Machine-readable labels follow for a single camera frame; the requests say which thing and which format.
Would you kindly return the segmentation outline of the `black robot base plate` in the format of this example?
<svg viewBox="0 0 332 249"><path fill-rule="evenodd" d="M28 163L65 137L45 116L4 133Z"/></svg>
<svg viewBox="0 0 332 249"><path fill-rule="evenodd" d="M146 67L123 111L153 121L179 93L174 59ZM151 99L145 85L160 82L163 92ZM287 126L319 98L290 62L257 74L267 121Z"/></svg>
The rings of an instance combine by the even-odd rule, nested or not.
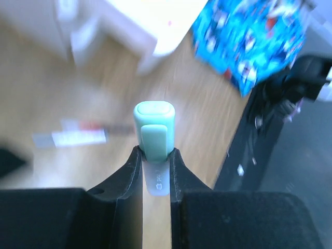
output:
<svg viewBox="0 0 332 249"><path fill-rule="evenodd" d="M239 197L222 205L226 248L331 248L331 104L304 101L293 121L249 121L248 100L215 190Z"/></svg>

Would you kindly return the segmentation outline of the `white three-drawer organizer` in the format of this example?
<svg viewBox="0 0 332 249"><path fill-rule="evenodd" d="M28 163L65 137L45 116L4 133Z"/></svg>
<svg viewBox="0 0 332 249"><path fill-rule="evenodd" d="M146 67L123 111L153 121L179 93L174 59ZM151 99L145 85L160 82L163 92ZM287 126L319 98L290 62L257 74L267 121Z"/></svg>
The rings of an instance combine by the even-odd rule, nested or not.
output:
<svg viewBox="0 0 332 249"><path fill-rule="evenodd" d="M172 54L206 1L1 1L1 19L83 66L106 36L138 55L149 74Z"/></svg>

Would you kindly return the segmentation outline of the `white marker grey cap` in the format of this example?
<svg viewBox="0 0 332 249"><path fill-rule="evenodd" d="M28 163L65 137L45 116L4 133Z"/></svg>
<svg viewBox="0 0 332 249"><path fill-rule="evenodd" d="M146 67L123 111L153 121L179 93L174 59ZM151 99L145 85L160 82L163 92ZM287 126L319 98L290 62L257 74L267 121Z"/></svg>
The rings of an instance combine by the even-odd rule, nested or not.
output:
<svg viewBox="0 0 332 249"><path fill-rule="evenodd" d="M37 148L61 148L104 144L108 141L108 131L105 129L64 130L51 133L33 134L32 139Z"/></svg>

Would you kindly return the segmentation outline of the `green transparent highlighter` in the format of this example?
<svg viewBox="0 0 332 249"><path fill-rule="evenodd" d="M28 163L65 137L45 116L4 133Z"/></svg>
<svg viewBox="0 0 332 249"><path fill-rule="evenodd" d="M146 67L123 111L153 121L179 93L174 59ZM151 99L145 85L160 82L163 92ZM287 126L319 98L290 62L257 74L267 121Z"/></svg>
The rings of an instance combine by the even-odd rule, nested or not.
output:
<svg viewBox="0 0 332 249"><path fill-rule="evenodd" d="M166 101L144 101L133 111L143 171L152 196L170 193L170 160L175 141L175 108Z"/></svg>

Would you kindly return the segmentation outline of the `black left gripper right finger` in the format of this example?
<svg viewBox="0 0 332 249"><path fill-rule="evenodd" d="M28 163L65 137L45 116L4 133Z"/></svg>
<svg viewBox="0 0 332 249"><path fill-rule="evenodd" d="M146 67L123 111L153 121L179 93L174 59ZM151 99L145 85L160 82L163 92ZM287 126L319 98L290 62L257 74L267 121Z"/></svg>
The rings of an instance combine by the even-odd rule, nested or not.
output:
<svg viewBox="0 0 332 249"><path fill-rule="evenodd" d="M179 149L169 155L170 162L170 207L171 207L171 246L181 248L180 203L185 191L210 191L194 173L184 164Z"/></svg>

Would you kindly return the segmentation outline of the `red transparent pen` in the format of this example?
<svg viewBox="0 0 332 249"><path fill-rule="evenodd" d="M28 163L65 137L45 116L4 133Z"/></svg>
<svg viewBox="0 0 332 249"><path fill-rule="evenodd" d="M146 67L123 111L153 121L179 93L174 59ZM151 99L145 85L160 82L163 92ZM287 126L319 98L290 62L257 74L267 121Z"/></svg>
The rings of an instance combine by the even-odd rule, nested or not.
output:
<svg viewBox="0 0 332 249"><path fill-rule="evenodd" d="M135 133L135 127L130 124L108 124L99 121L80 121L77 119L63 119L60 123L63 130L104 130L109 135L131 135Z"/></svg>

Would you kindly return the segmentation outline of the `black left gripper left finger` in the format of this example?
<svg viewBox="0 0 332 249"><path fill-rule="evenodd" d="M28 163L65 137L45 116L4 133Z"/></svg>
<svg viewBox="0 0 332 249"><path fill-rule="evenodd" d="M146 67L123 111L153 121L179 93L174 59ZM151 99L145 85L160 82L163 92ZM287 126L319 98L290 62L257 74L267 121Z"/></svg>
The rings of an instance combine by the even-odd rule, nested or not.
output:
<svg viewBox="0 0 332 249"><path fill-rule="evenodd" d="M94 248L142 248L142 159L135 146L119 170L88 191Z"/></svg>

